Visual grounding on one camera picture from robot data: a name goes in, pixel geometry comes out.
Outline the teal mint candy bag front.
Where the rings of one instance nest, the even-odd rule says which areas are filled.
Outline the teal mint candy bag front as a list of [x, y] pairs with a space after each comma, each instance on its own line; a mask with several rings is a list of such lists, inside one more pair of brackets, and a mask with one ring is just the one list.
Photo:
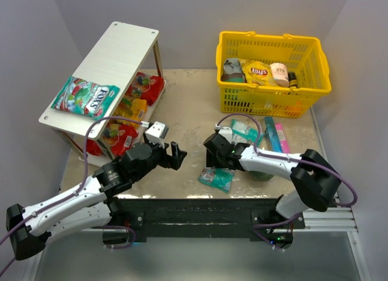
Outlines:
[[227, 168], [205, 167], [199, 175], [198, 181], [228, 193], [234, 175], [235, 171]]

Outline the teal mint candy bag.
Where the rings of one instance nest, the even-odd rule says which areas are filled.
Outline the teal mint candy bag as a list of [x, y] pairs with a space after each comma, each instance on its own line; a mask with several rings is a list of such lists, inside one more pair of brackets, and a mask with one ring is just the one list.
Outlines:
[[227, 168], [205, 167], [199, 175], [198, 181], [228, 193], [234, 175], [235, 171]]
[[232, 119], [232, 122], [230, 124], [230, 128], [232, 129], [232, 141], [235, 143], [241, 142], [241, 143], [248, 143], [250, 145], [253, 145], [256, 141], [256, 138], [259, 135], [259, 140], [257, 143], [257, 146], [260, 145], [261, 141], [264, 139], [264, 130], [262, 128], [262, 125], [260, 122], [258, 122], [259, 130], [257, 130], [257, 126], [254, 125], [254, 127], [248, 126], [247, 124], [238, 121], [236, 119]]

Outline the red candy bag with barcode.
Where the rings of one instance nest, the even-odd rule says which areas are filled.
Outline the red candy bag with barcode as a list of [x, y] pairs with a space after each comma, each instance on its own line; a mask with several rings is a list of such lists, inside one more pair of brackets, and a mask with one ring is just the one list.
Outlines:
[[138, 137], [137, 127], [139, 125], [133, 123], [109, 122], [100, 139], [115, 157], [122, 156]]

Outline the orange gummy candy bag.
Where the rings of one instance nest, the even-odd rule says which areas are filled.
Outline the orange gummy candy bag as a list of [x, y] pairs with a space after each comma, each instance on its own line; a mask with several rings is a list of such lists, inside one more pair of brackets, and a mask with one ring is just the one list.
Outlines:
[[142, 121], [146, 112], [146, 100], [124, 96], [114, 111], [113, 116], [126, 117], [134, 121]]

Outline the red fruit candy bag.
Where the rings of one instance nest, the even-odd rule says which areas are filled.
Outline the red fruit candy bag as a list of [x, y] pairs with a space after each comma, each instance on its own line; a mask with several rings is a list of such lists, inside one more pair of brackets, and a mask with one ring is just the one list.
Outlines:
[[164, 79], [159, 76], [151, 76], [137, 72], [130, 84], [126, 95], [145, 100], [148, 106], [152, 106], [164, 89]]

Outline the teal Fox's candy bag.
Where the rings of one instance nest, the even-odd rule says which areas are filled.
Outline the teal Fox's candy bag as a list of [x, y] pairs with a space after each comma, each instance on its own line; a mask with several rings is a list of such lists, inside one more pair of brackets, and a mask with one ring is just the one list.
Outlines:
[[119, 91], [120, 88], [115, 85], [100, 85], [71, 76], [50, 108], [90, 117], [97, 121], [107, 114]]

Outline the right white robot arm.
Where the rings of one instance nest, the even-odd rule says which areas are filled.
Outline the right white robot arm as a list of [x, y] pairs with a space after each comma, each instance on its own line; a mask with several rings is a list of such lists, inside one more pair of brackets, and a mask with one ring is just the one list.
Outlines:
[[262, 222], [286, 220], [305, 210], [327, 211], [340, 180], [336, 171], [315, 150], [303, 154], [284, 154], [234, 143], [216, 132], [204, 141], [206, 164], [215, 168], [261, 172], [289, 180], [295, 190], [281, 196]]

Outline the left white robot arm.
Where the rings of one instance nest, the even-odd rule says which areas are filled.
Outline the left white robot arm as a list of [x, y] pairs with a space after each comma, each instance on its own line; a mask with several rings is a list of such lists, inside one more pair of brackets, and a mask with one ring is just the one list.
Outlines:
[[7, 237], [15, 259], [28, 259], [68, 233], [108, 225], [120, 214], [118, 194], [158, 166], [178, 170], [186, 156], [176, 142], [139, 143], [71, 190], [36, 205], [8, 207]]

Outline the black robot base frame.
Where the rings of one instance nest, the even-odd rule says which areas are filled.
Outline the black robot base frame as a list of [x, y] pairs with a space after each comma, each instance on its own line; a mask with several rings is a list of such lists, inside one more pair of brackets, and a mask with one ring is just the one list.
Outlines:
[[118, 199], [107, 202], [113, 213], [102, 230], [106, 246], [120, 248], [152, 237], [223, 238], [268, 241], [286, 249], [297, 232], [354, 233], [350, 208], [307, 210], [291, 222], [271, 219], [276, 199]]

